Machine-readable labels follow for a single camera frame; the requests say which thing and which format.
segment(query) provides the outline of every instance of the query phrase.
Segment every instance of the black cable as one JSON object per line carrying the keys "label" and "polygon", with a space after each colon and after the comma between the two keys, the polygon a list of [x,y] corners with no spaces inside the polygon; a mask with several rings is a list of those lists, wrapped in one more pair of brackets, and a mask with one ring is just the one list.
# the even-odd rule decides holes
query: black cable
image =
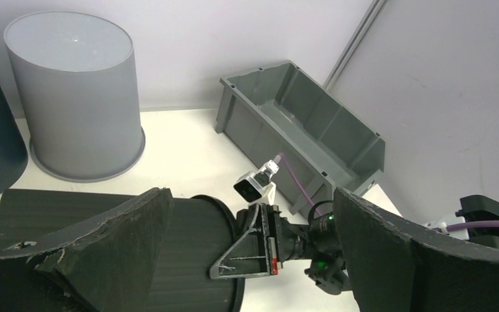
{"label": "black cable", "polygon": [[333,200],[321,200],[318,203],[314,204],[313,207],[311,208],[311,210],[309,211],[309,216],[307,216],[308,223],[311,224],[311,221],[313,221],[314,213],[316,212],[316,209],[318,208],[318,206],[321,206],[325,203],[333,203],[333,202],[334,202]]}

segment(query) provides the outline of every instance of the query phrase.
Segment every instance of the white wall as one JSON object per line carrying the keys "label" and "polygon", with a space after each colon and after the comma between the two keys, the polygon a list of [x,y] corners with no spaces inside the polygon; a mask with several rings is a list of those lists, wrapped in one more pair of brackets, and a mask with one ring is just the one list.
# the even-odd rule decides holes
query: white wall
{"label": "white wall", "polygon": [[499,1],[389,1],[333,93],[386,141],[380,185],[404,216],[499,201]]}
{"label": "white wall", "polygon": [[0,0],[0,83],[18,91],[3,41],[14,18],[41,10],[93,14],[132,37],[142,109],[217,106],[218,78],[290,59],[325,81],[371,0]]}

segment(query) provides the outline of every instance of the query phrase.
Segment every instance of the white tabletop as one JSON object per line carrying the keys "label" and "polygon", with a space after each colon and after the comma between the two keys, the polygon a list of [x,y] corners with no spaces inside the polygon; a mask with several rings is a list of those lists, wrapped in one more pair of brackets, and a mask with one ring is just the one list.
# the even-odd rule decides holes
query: white tabletop
{"label": "white tabletop", "polygon": [[[42,172],[30,159],[12,188],[135,195],[152,187],[168,187],[175,197],[214,196],[236,214],[247,205],[234,191],[233,183],[255,166],[224,134],[215,133],[216,113],[214,109],[143,112],[145,151],[139,162],[119,177],[98,183],[61,181]],[[27,142],[25,120],[17,123]],[[379,187],[369,190],[365,198],[399,214]],[[277,194],[275,203],[290,222],[306,223],[302,216],[287,212],[288,203],[282,195]],[[331,296],[315,287],[303,273],[309,263],[288,261],[278,276],[247,280],[242,311],[359,310],[352,292]]]}

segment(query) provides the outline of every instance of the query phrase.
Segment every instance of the black rim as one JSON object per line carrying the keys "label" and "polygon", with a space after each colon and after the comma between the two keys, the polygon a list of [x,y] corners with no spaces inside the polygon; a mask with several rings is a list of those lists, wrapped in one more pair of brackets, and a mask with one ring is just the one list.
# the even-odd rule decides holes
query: black rim
{"label": "black rim", "polygon": [[[233,236],[233,240],[235,240],[239,235],[240,235],[240,229],[238,229],[238,226],[236,224],[236,219],[234,218],[234,215],[230,211],[230,209],[223,203],[222,201],[207,196],[207,195],[197,195],[192,197],[195,200],[205,200],[206,202],[212,203],[219,207],[221,209],[221,212],[223,212],[223,215],[226,216],[228,219],[229,227],[231,228],[231,234]],[[239,312],[240,309],[242,309],[242,300],[244,299],[244,288],[246,286],[246,279],[244,278],[237,278],[236,279],[236,294],[234,298],[234,302],[232,305],[232,312]]]}

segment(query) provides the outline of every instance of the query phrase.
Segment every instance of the gray crate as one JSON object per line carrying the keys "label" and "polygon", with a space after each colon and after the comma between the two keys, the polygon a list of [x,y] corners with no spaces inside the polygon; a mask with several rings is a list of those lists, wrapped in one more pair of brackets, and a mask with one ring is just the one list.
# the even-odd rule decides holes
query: gray crate
{"label": "gray crate", "polygon": [[[315,203],[331,200],[335,187],[364,194],[381,175],[385,142],[379,134],[297,65],[259,68],[221,83],[217,133],[225,132],[256,166],[283,152]],[[292,203],[291,213],[309,212],[282,164],[273,180]]]}

